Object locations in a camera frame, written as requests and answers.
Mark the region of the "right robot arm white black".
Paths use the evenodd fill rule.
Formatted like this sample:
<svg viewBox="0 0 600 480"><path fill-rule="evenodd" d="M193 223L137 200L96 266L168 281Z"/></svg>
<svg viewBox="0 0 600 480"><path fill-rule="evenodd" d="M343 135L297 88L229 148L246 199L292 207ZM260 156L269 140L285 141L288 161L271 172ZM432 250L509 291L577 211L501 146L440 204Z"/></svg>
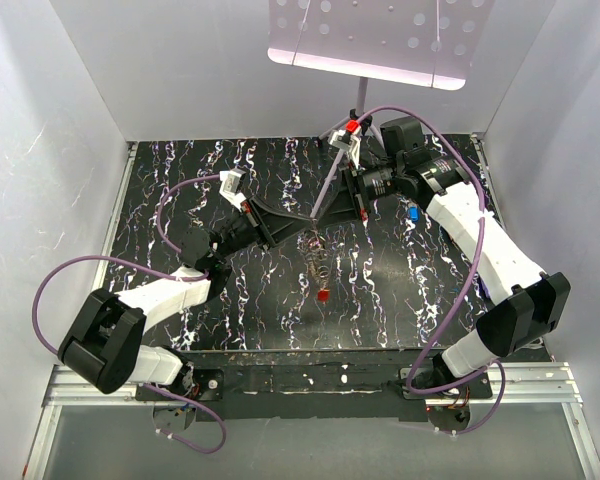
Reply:
<svg viewBox="0 0 600 480"><path fill-rule="evenodd" d="M343 185L324 211L311 213L319 228L349 220L364 221L372 201L401 195L443 228L471 259L469 289L479 279L492 308L472 331L438 353L428 370L413 365L408 392L455 397L491 363L553 331L558 326L571 285L564 274L548 274L527 257L486 208L477 176L445 138L447 156L434 158L424 143L428 123L414 116L388 121L374 135L383 164L362 164L362 135L371 129L369 116L353 115L323 134L337 148L330 172Z"/></svg>

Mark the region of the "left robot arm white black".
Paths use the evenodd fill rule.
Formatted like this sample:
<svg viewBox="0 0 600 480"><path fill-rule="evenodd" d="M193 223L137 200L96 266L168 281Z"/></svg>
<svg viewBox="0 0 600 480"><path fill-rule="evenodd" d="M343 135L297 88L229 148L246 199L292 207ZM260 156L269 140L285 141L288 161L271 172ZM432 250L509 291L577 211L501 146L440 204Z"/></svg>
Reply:
<svg viewBox="0 0 600 480"><path fill-rule="evenodd" d="M252 197L219 230L191 228L182 239L182 265L175 272L119 293L104 288L90 293L58 359L103 394L126 383L153 383L170 399L185 398L193 386L186 359L171 347L143 344L144 334L219 296L232 273L227 257L253 244L276 247L312 224L308 217L285 214Z"/></svg>

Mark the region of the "large toothed keyring disc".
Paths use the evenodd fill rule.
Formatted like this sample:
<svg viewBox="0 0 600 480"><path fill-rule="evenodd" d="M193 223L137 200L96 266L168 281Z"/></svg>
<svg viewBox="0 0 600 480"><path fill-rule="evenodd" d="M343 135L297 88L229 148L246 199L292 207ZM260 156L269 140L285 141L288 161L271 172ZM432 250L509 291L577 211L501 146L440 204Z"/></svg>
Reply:
<svg viewBox="0 0 600 480"><path fill-rule="evenodd" d="M315 225L302 233L300 250L308 273L317 287L317 300L327 302L330 298L331 260L326 240Z"/></svg>

